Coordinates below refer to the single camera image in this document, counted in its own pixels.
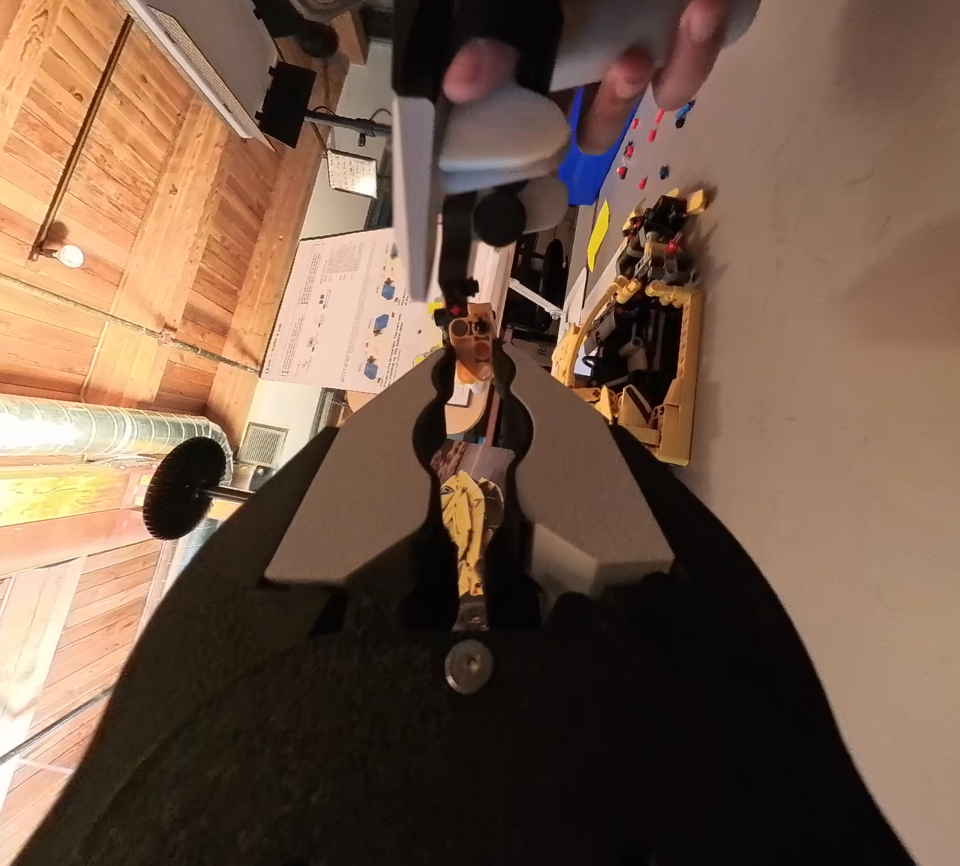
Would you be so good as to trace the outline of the blue plastic bin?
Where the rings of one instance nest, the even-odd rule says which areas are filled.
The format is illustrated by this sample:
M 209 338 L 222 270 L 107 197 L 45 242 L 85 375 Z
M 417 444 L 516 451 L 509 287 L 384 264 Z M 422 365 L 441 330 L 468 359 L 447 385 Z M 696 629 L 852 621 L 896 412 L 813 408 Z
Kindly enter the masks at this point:
M 642 94 L 640 99 L 637 100 L 630 118 L 626 120 L 618 139 L 614 141 L 613 145 L 606 152 L 594 154 L 583 152 L 577 140 L 584 89 L 580 87 L 575 91 L 568 116 L 571 141 L 562 162 L 558 166 L 558 179 L 567 189 L 570 205 L 594 206 L 611 168 L 618 165 L 627 146 L 633 141 L 633 130 L 636 128 L 635 119 L 645 96 L 646 94 Z

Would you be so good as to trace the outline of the yellow sticky note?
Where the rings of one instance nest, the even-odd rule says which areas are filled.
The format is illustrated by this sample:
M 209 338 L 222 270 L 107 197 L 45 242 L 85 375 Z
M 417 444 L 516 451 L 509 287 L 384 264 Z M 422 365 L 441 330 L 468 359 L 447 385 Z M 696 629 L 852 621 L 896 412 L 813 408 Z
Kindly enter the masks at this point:
M 590 272 L 596 270 L 597 256 L 602 248 L 610 227 L 609 202 L 604 200 L 598 206 L 586 247 L 586 267 Z

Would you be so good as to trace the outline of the grey desk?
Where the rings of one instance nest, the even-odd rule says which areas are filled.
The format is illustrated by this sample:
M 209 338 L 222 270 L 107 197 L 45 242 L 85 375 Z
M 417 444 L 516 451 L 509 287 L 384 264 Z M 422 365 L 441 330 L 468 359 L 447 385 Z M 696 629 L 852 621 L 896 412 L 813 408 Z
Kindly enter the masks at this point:
M 958 0 L 763 0 L 615 232 L 711 188 L 691 488 L 809 650 L 918 864 L 958 864 Z

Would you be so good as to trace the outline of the yellow curved panel piece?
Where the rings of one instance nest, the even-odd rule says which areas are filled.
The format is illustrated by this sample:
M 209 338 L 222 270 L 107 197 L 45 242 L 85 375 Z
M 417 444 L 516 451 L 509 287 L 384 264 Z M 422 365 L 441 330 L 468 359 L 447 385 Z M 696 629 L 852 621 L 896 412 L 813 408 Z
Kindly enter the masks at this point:
M 488 303 L 471 303 L 451 320 L 449 340 L 457 358 L 455 384 L 481 398 L 495 383 L 494 342 L 497 316 Z M 489 627 L 483 560 L 504 520 L 507 470 L 514 455 L 507 449 L 451 437 L 431 460 L 438 477 L 443 525 L 453 543 L 457 565 L 457 632 Z

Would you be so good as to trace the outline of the yellow brick car model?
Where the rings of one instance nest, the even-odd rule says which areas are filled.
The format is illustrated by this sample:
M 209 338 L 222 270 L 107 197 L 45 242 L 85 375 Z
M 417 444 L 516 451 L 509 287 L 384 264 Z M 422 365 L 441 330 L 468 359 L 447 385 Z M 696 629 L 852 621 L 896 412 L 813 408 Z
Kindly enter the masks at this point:
M 554 379 L 660 461 L 690 463 L 704 294 L 686 228 L 710 203 L 678 189 L 640 204 L 590 294 L 559 315 Z

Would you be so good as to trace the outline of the printed instruction sheet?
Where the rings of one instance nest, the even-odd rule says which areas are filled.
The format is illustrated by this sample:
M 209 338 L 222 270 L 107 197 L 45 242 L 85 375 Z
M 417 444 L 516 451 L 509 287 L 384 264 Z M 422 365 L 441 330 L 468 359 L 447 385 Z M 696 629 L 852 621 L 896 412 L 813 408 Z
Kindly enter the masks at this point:
M 261 376 L 376 395 L 443 347 L 393 230 L 356 231 L 297 245 Z

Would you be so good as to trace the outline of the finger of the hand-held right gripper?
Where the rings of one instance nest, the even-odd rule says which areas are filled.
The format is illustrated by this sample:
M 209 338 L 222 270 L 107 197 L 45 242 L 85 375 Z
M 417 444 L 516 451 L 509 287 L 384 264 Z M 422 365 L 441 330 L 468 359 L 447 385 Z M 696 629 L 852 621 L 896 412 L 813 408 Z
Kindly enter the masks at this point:
M 483 188 L 475 110 L 438 109 L 393 95 L 393 230 L 412 300 L 425 303 L 434 276 L 445 197 Z

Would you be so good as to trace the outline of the black round ceiling lamp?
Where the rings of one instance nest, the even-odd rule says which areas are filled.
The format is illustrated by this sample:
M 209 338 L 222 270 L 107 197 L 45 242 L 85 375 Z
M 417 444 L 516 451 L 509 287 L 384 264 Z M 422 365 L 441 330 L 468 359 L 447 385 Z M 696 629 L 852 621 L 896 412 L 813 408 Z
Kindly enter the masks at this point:
M 237 489 L 225 480 L 228 457 L 211 438 L 194 437 L 178 445 L 159 463 L 141 506 L 151 538 L 172 542 L 188 536 L 223 502 L 242 507 L 260 493 Z

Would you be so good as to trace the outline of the pile of small coloured pieces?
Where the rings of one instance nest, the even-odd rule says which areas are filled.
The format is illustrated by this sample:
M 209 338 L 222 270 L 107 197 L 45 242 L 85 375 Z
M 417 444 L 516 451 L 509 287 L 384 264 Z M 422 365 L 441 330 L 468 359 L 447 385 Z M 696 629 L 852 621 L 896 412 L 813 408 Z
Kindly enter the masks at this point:
M 610 173 L 614 184 L 625 184 L 637 192 L 648 191 L 670 176 L 668 152 L 689 124 L 696 100 L 675 110 L 641 104 L 630 119 L 627 133 Z

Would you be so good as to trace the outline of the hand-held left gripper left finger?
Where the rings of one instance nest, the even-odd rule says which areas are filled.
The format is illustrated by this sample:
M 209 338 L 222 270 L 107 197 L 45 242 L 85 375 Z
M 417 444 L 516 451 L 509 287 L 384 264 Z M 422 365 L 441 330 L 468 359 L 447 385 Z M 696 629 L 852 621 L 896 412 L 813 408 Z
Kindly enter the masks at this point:
M 454 369 L 453 353 L 431 354 L 339 428 L 267 581 L 368 597 L 410 628 L 452 629 L 457 557 L 431 460 L 447 439 Z

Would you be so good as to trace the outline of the silver ventilation duct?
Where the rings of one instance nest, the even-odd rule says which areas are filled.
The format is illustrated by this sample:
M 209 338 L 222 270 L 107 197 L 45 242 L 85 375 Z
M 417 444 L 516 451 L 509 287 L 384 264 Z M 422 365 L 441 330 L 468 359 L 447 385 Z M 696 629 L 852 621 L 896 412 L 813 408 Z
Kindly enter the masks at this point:
M 224 475 L 233 475 L 234 452 L 228 438 L 206 417 L 1 396 L 4 458 L 164 456 L 193 438 L 214 440 L 227 459 Z

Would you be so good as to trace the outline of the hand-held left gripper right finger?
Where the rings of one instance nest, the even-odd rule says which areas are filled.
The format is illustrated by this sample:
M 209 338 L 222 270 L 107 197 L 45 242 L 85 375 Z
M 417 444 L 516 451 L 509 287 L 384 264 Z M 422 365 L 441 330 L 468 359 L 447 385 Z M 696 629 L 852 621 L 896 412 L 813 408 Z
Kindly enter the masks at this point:
M 674 553 L 606 420 L 509 344 L 493 368 L 513 458 L 487 548 L 487 621 L 543 624 L 558 604 L 667 572 Z

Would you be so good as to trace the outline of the white hanging sign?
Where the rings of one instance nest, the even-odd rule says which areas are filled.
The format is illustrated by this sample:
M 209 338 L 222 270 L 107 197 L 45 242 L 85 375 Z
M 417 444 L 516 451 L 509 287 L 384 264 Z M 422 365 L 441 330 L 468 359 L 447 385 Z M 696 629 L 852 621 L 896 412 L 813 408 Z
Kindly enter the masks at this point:
M 325 161 L 331 190 L 367 200 L 379 198 L 378 160 L 375 157 L 328 149 Z

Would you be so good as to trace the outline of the white vent grille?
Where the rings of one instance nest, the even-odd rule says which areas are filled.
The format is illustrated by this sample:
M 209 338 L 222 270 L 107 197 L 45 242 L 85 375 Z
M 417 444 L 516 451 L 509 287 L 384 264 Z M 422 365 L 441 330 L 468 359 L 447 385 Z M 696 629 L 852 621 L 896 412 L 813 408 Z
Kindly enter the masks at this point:
M 235 454 L 235 462 L 260 469 L 275 469 L 282 464 L 282 454 L 290 430 L 282 426 L 249 421 Z

